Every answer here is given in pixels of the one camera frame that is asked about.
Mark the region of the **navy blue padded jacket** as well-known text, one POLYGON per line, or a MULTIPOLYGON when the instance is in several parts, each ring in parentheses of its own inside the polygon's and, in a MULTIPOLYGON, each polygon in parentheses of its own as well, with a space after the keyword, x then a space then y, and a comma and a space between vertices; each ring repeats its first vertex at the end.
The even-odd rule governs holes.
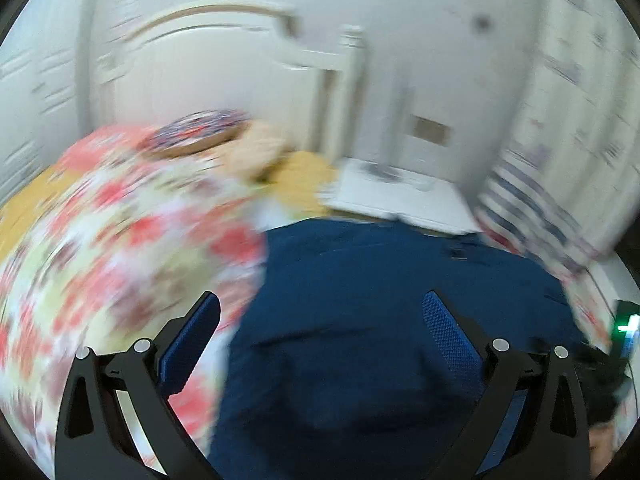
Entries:
POLYGON ((560 282, 473 235, 306 220, 267 235, 208 454, 226 479, 423 479, 472 396, 427 328, 438 292, 520 350, 585 342, 560 282))

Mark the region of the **striped patterned curtain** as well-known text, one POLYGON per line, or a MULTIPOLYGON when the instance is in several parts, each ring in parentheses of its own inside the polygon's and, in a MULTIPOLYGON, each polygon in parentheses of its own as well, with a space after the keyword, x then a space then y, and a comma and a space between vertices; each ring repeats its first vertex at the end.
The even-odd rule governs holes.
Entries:
POLYGON ((542 0, 533 64, 475 211, 491 243, 561 280, 639 210, 639 36, 615 0, 542 0))

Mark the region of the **floral bed quilt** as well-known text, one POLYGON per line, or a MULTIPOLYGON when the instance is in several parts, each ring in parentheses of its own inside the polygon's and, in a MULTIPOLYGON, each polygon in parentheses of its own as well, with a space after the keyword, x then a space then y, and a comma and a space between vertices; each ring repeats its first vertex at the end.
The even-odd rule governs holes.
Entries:
POLYGON ((52 474, 58 411, 76 351, 128 349, 184 315, 203 292, 221 304, 213 340, 172 396, 209 446, 222 348, 262 278, 258 200, 211 159, 120 151, 83 174, 1 266, 1 411, 27 456, 52 474))

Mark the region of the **white nightstand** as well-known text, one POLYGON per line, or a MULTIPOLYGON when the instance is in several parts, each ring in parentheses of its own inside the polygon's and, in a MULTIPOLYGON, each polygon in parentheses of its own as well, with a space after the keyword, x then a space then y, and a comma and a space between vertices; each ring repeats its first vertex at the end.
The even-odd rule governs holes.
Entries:
POLYGON ((468 203, 452 183, 360 159, 343 159, 336 180, 319 193, 319 200, 344 214, 399 219, 440 234, 480 230, 468 203))

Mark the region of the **dark patterned pillow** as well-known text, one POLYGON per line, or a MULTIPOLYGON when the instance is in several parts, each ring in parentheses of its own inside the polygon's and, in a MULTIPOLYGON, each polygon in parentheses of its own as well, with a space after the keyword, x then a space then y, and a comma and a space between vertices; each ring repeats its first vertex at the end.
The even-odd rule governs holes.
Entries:
POLYGON ((197 112, 153 131, 137 149, 152 158, 194 155, 234 139, 249 121, 242 110, 231 108, 197 112))

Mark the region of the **peach pillow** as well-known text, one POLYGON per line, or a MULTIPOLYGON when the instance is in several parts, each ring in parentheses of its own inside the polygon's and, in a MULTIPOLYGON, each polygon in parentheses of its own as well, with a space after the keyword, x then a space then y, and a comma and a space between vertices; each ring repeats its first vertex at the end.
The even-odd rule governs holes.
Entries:
POLYGON ((264 120, 251 120, 234 140, 224 144, 222 169, 239 179, 258 179, 287 149, 288 141, 278 128, 264 120))

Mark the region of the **white wardrobe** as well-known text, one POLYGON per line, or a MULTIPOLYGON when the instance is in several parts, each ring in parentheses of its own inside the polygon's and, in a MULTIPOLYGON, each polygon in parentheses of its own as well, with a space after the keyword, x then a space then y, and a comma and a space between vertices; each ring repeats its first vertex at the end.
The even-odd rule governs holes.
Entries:
POLYGON ((1 45, 1 201, 91 131, 96 0, 28 0, 1 45))

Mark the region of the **white wooden headboard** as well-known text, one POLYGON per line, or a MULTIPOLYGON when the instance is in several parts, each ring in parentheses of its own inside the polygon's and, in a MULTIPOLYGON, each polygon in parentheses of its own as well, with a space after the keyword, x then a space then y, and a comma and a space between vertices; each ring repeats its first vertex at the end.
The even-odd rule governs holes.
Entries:
POLYGON ((163 126, 202 110, 236 108, 277 127, 296 150, 347 156, 366 42, 345 25, 333 52, 293 35, 283 4, 204 0, 134 25, 93 66, 98 126, 163 126))

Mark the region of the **brass wall socket plate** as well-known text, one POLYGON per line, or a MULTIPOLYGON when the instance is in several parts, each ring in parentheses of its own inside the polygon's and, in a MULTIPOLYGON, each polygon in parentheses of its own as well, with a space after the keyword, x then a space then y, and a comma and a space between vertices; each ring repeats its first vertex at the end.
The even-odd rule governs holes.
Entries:
POLYGON ((413 119, 411 135, 414 138, 440 146, 448 144, 451 132, 449 126, 420 116, 414 116, 413 119))

